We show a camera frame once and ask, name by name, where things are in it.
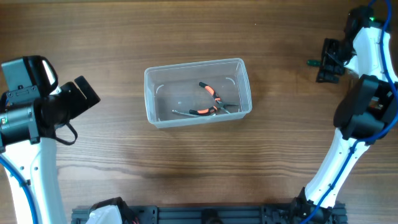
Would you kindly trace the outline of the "silver socket wrench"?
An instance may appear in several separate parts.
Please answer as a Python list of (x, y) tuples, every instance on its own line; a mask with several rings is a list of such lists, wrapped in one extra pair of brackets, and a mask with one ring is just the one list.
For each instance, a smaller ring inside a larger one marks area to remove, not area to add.
[(177, 111), (177, 110), (172, 110), (172, 113), (189, 116), (189, 117), (203, 117), (203, 116), (215, 116), (216, 115), (215, 113), (208, 114), (208, 115), (197, 115), (197, 114), (191, 114), (189, 112), (181, 112), (181, 111)]

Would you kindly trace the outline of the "orange black needle-nose pliers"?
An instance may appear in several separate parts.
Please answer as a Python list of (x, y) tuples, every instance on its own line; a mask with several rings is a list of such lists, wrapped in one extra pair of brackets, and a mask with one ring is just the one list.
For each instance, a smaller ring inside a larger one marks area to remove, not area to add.
[(229, 106), (239, 106), (239, 103), (230, 103), (225, 102), (220, 95), (215, 91), (215, 89), (204, 82), (199, 82), (198, 85), (206, 90), (212, 98), (212, 103), (209, 107), (203, 109), (190, 109), (188, 112), (195, 116), (210, 116), (213, 114), (217, 114), (218, 111), (224, 111), (227, 114), (230, 114), (230, 111), (227, 109)]

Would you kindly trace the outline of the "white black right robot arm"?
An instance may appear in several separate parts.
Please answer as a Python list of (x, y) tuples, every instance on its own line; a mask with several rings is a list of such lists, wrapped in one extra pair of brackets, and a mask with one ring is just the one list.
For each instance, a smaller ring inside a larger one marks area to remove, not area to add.
[(389, 54), (389, 24), (371, 6), (350, 10), (342, 40), (325, 39), (318, 83), (338, 83), (345, 70), (357, 81), (338, 105), (335, 135), (305, 199), (329, 208), (358, 159), (397, 124), (397, 77)]

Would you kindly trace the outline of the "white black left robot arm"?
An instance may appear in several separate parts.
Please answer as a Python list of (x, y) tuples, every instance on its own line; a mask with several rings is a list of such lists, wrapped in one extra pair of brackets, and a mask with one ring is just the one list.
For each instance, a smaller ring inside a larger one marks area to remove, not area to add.
[(80, 76), (62, 86), (43, 56), (1, 65), (8, 90), (1, 96), (1, 165), (5, 168), (18, 223), (66, 223), (57, 177), (58, 128), (77, 132), (70, 121), (100, 102)]

